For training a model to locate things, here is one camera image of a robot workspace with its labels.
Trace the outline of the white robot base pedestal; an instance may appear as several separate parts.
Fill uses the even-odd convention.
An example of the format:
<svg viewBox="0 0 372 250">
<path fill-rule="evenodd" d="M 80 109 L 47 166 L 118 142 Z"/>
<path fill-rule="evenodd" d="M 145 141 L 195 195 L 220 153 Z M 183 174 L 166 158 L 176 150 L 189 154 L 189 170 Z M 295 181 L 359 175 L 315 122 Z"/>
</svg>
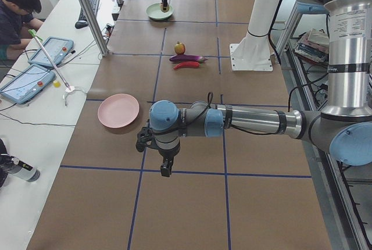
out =
<svg viewBox="0 0 372 250">
<path fill-rule="evenodd" d="M 246 36 L 230 44 L 233 71 L 273 70 L 270 60 L 269 35 L 280 0 L 255 0 Z"/>
</svg>

